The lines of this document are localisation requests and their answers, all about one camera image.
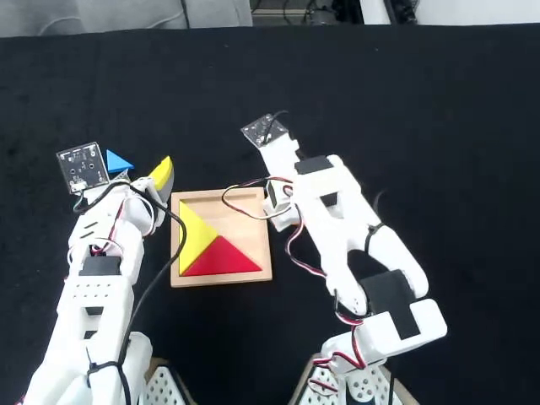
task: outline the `circuit board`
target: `circuit board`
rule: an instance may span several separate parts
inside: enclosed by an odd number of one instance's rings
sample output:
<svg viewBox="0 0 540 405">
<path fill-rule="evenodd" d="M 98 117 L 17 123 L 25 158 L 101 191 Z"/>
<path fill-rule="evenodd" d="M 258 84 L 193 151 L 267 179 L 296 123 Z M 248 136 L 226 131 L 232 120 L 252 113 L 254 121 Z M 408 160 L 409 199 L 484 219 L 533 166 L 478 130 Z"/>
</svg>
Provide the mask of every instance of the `circuit board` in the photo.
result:
<svg viewBox="0 0 540 405">
<path fill-rule="evenodd" d="M 57 159 L 70 194 L 109 183 L 100 146 L 96 142 L 58 152 Z"/>
</svg>

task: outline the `yellow triangle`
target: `yellow triangle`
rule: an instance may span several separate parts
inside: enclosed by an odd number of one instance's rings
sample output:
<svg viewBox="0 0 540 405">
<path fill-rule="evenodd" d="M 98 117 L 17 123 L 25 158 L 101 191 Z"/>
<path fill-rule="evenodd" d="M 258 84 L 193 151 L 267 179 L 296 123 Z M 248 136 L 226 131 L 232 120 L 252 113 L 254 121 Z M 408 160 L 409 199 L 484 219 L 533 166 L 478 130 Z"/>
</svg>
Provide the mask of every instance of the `yellow triangle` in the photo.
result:
<svg viewBox="0 0 540 405">
<path fill-rule="evenodd" d="M 180 201 L 178 207 L 180 218 L 187 228 L 186 245 L 180 253 L 179 274 L 182 275 L 188 267 L 203 253 L 206 248 L 218 237 L 216 229 L 208 225 L 191 208 Z M 182 229 L 180 228 L 180 240 L 182 239 Z"/>
</svg>

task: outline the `white plastic part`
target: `white plastic part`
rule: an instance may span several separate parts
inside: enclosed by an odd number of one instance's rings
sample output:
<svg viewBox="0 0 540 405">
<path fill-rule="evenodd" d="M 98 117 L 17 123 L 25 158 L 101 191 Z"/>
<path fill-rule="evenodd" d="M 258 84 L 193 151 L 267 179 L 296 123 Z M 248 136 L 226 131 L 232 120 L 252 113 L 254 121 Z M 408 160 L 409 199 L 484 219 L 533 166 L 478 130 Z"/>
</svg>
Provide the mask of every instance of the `white plastic part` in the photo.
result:
<svg viewBox="0 0 540 405">
<path fill-rule="evenodd" d="M 410 305 L 410 308 L 420 331 L 418 335 L 402 340 L 397 334 L 394 322 L 388 312 L 366 317 L 364 324 L 356 328 L 355 337 L 362 360 L 366 364 L 413 350 L 446 335 L 445 320 L 433 300 L 415 302 Z M 351 332 L 332 337 L 324 342 L 321 356 L 327 359 L 334 352 L 342 352 L 355 359 Z M 337 374 L 354 370 L 348 361 L 338 356 L 333 357 L 329 366 Z"/>
<path fill-rule="evenodd" d="M 390 24 L 383 0 L 360 0 L 362 18 L 366 25 Z"/>
<path fill-rule="evenodd" d="M 331 168 L 299 175 L 294 168 L 298 158 L 293 151 L 297 148 L 298 143 L 286 133 L 259 148 L 259 151 L 270 176 L 288 176 L 293 181 L 290 201 L 298 206 L 304 225 L 321 255 L 321 269 L 327 275 L 329 293 L 336 294 L 337 300 L 357 316 L 364 316 L 368 310 L 367 299 L 348 267 L 348 252 L 363 251 L 371 230 L 381 225 L 381 220 L 362 195 L 359 183 L 338 156 L 327 156 Z M 328 208 L 321 198 L 333 193 L 337 195 L 337 204 Z M 267 213 L 273 213 L 268 200 L 264 208 Z M 295 219 L 291 213 L 273 219 L 273 223 L 277 230 L 282 230 L 293 224 Z M 427 294 L 429 285 L 424 270 L 396 232 L 388 226 L 383 224 L 374 234 L 371 233 L 368 253 L 389 271 L 401 270 L 416 299 Z M 415 302 L 410 309 L 419 334 L 403 340 L 389 313 L 364 319 L 356 334 L 366 364 L 413 350 L 446 335 L 445 321 L 433 300 Z M 323 344 L 323 357 L 330 358 L 334 352 L 345 353 L 354 359 L 350 332 Z M 344 375 L 353 369 L 350 363 L 339 357 L 334 358 L 329 366 L 335 375 Z"/>
<path fill-rule="evenodd" d="M 338 389 L 338 392 L 332 393 L 326 388 L 310 383 L 309 380 L 311 379 L 328 384 Z M 345 385 L 348 394 L 356 402 L 373 405 L 386 405 L 388 403 L 390 384 L 379 365 L 369 366 L 364 370 L 352 371 L 343 377 L 343 383 L 340 383 L 330 370 L 315 367 L 306 379 L 304 390 L 297 403 L 298 405 L 345 405 L 347 403 Z M 395 392 L 393 396 L 393 403 L 402 405 Z"/>
<path fill-rule="evenodd" d="M 144 177 L 133 185 L 148 192 L 157 202 L 161 201 L 151 178 Z M 84 196 L 92 203 L 105 189 L 106 186 L 96 187 L 86 191 Z M 116 367 L 106 367 L 91 374 L 91 388 L 87 386 L 87 371 L 90 361 L 100 365 L 118 360 L 132 313 L 132 284 L 137 282 L 144 253 L 142 232 L 148 232 L 153 221 L 145 204 L 130 196 L 137 194 L 128 186 L 117 186 L 78 218 L 68 242 L 71 264 L 57 307 L 57 323 L 43 362 L 32 376 L 24 405 L 125 403 Z M 127 197 L 129 203 L 116 219 Z M 164 215 L 159 212 L 153 229 L 163 222 Z M 106 243 L 104 239 L 108 238 L 113 242 Z M 106 255 L 121 257 L 121 275 L 79 275 L 93 244 L 103 249 Z M 101 313 L 94 315 L 90 310 L 92 315 L 89 315 L 89 309 L 95 308 Z M 145 387 L 143 375 L 151 356 L 149 339 L 142 333 L 131 332 L 122 369 L 132 403 L 137 403 Z"/>
<path fill-rule="evenodd" d="M 140 405 L 186 405 L 176 381 L 168 367 L 156 369 L 146 391 L 139 400 Z"/>
</svg>

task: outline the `wooden tray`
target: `wooden tray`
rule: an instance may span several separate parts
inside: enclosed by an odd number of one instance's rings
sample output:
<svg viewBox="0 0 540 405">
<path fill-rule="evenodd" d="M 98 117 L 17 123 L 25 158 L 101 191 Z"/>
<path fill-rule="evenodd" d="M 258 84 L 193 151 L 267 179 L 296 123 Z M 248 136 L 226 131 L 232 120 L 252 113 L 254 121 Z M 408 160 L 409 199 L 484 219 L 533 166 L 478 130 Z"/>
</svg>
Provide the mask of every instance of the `wooden tray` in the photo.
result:
<svg viewBox="0 0 540 405">
<path fill-rule="evenodd" d="M 224 190 L 206 190 L 201 192 L 173 192 L 170 196 L 171 209 L 178 214 L 179 201 L 185 203 L 204 221 L 213 226 L 220 235 L 248 256 L 262 270 L 259 272 L 216 274 L 208 276 L 181 276 L 178 260 L 170 267 L 170 285 L 172 287 L 191 287 L 207 284 L 245 283 L 250 281 L 268 281 L 272 279 L 272 263 L 268 241 L 267 221 L 249 218 L 242 213 L 226 207 L 221 202 Z M 250 213 L 264 215 L 262 187 L 247 187 L 231 190 L 227 198 L 235 205 L 245 208 Z M 175 220 L 170 226 L 170 252 L 174 255 L 180 238 L 179 225 Z"/>
</svg>

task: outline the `red triangle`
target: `red triangle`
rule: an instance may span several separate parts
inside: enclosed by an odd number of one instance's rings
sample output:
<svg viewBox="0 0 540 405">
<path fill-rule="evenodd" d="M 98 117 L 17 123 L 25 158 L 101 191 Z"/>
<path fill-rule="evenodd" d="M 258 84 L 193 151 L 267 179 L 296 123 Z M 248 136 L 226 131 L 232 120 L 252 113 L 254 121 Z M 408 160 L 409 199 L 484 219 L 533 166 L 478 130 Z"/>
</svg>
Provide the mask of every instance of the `red triangle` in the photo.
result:
<svg viewBox="0 0 540 405">
<path fill-rule="evenodd" d="M 223 236 L 218 236 L 182 276 L 259 272 L 262 269 Z"/>
</svg>

